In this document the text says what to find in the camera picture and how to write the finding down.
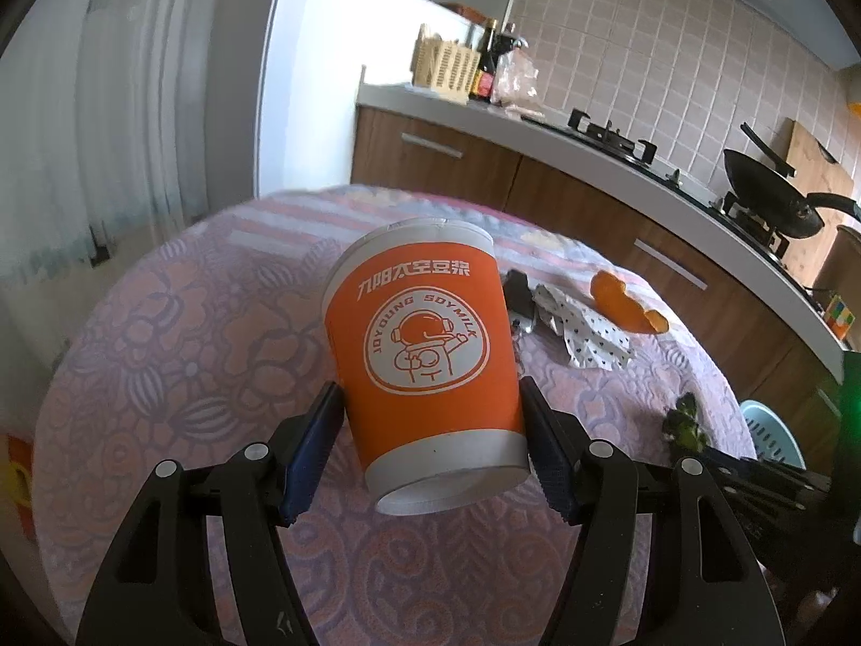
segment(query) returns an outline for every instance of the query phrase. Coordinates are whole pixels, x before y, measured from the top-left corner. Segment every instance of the white cloth with dots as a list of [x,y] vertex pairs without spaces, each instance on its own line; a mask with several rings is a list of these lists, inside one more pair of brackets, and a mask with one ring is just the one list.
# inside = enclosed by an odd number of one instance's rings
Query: white cloth with dots
[[633,356],[631,341],[612,321],[555,286],[539,284],[532,295],[541,321],[565,340],[571,366],[608,371],[627,367]]

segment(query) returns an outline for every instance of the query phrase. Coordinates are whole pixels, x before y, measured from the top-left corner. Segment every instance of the cabinet handle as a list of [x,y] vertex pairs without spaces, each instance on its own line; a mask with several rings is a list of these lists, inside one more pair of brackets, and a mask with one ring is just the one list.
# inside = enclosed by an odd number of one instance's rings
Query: cabinet handle
[[683,276],[696,286],[697,289],[703,289],[705,291],[709,288],[709,285],[706,284],[702,279],[692,275],[687,269],[682,267],[679,263],[673,262],[669,257],[667,257],[664,253],[658,252],[655,248],[647,243],[643,243],[639,238],[634,241],[634,247],[640,248],[647,255],[654,257],[658,262],[665,264],[669,267],[673,272],[677,273],[677,275]]
[[816,389],[816,395],[822,399],[822,402],[825,403],[825,406],[834,413],[835,417],[840,420],[841,419],[841,410],[834,405],[834,401],[828,398],[828,394],[825,393],[821,388]]
[[400,139],[404,143],[420,145],[422,148],[427,148],[428,150],[436,150],[437,153],[454,157],[455,160],[459,160],[463,157],[463,152],[457,148],[452,148],[449,145],[442,145],[441,143],[434,143],[433,141],[429,141],[427,138],[413,136],[412,133],[401,133]]

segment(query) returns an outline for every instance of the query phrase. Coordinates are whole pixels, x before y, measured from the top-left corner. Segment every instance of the paper cup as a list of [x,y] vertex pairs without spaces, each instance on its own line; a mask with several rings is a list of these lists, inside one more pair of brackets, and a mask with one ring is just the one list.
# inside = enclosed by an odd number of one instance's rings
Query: paper cup
[[530,473],[493,239],[406,220],[354,243],[323,318],[378,511],[419,515],[502,493]]

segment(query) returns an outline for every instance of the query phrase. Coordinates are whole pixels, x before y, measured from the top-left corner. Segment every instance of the blue basket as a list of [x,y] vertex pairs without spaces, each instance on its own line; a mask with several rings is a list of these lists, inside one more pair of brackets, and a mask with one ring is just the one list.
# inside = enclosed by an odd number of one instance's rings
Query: blue basket
[[739,407],[753,439],[757,459],[807,468],[798,443],[775,412],[759,401],[744,401]]

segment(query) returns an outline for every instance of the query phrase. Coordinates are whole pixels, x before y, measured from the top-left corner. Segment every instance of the tiled wall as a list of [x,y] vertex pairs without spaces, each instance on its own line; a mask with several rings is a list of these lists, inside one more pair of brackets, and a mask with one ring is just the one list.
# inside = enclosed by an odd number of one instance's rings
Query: tiled wall
[[738,0],[515,0],[511,15],[546,105],[609,117],[719,195],[724,147],[763,157],[742,121],[785,154],[799,120],[861,189],[861,120],[843,82]]

